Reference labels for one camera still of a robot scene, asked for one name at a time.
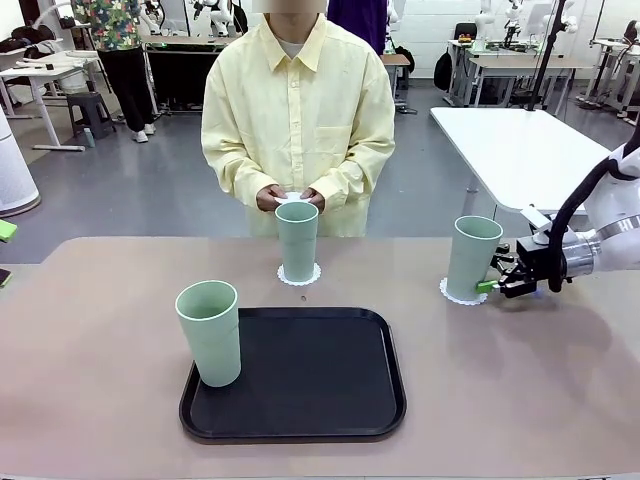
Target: hand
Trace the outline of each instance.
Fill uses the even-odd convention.
[[[287,194],[280,185],[269,185],[264,187],[256,195],[258,208],[263,212],[275,212],[280,206],[276,198],[287,198]]]
[[[325,200],[322,194],[313,188],[307,188],[302,195],[300,195],[300,200],[309,199],[309,203],[311,205],[315,205],[320,210],[320,213],[324,212]]]

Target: stool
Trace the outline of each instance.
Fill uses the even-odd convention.
[[[69,106],[69,118],[71,118],[71,126],[73,128],[73,136],[83,132],[85,128],[90,128],[93,137],[96,139],[104,138],[109,135],[109,129],[116,131],[113,125],[109,109],[104,103],[102,95],[98,92],[73,93],[67,95],[67,103]],[[82,113],[82,119],[76,120],[73,114],[73,107],[79,107]]]

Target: paper coaster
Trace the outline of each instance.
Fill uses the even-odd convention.
[[[282,280],[283,283],[286,283],[287,285],[292,285],[294,287],[304,287],[306,285],[311,285],[312,283],[314,283],[320,278],[320,275],[322,275],[322,269],[320,268],[320,265],[318,265],[317,263],[314,263],[313,276],[311,277],[311,279],[307,280],[306,282],[290,282],[284,276],[284,265],[280,265],[280,267],[278,268],[278,278]]]
[[[289,192],[287,193],[287,198],[279,198],[276,197],[276,202],[280,203],[281,205],[284,205],[285,203],[291,203],[291,202],[305,202],[305,203],[309,203],[311,201],[310,198],[305,198],[304,200],[302,200],[300,197],[302,196],[301,193],[298,192]]]
[[[447,293],[447,277],[443,278],[442,281],[440,282],[440,291],[442,292],[442,294],[446,298],[448,298],[452,302],[457,303],[458,305],[466,305],[468,307],[481,305],[481,304],[483,304],[484,302],[487,301],[487,298],[489,298],[489,295],[487,295],[486,293],[480,293],[475,298],[475,300],[470,300],[470,301],[469,300],[458,300],[457,298],[453,298],[451,295],[449,295]]]

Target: white undershirt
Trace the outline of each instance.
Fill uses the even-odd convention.
[[[278,38],[278,42],[280,43],[280,46],[284,50],[284,53],[289,55],[289,58],[291,59],[296,58],[300,53],[300,50],[302,50],[302,47],[304,47],[304,43],[289,43],[289,42],[285,42],[280,38]]]

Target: gray floor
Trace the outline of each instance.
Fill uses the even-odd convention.
[[[445,106],[441,98],[433,88],[413,88],[409,101],[419,114],[397,116],[398,146],[372,201],[370,236],[450,235],[469,170],[429,117],[431,107]],[[611,149],[632,133],[612,114],[573,104],[566,121]],[[220,191],[202,157],[199,116],[164,117],[157,126],[158,134],[146,145],[133,143],[121,129],[84,154],[51,153],[33,163],[43,202],[12,219],[19,233],[0,246],[0,263],[40,262],[60,243],[81,236],[247,235],[243,208]],[[493,215],[485,192],[476,205],[474,213]],[[498,212],[496,219],[507,237],[528,231],[517,215]]]

